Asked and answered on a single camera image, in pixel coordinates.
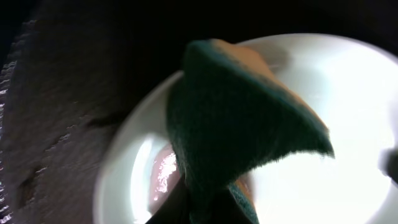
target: green sponge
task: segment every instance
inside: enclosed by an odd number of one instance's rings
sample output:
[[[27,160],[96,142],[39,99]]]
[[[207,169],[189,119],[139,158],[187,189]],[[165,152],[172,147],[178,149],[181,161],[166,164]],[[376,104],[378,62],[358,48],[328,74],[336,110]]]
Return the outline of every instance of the green sponge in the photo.
[[[333,156],[322,121],[252,50],[194,41],[183,71],[169,95],[167,130],[190,192],[192,223],[208,221],[213,197],[228,186],[258,223],[250,198],[234,184],[240,175],[299,151]]]

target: white bowl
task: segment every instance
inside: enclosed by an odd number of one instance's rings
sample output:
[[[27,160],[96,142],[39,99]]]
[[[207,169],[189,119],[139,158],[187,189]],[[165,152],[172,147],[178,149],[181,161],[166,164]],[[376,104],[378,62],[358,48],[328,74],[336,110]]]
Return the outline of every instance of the white bowl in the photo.
[[[377,163],[381,150],[394,146],[394,136],[398,141],[397,117],[391,116],[398,105],[398,60],[375,46],[332,35],[275,35],[241,45],[259,52],[276,77],[318,113],[336,154],[335,160],[291,155],[252,171],[260,222],[395,223],[398,190]],[[96,224],[150,218],[153,160],[168,143],[166,99],[181,77],[177,72],[160,84],[117,133],[98,175]]]

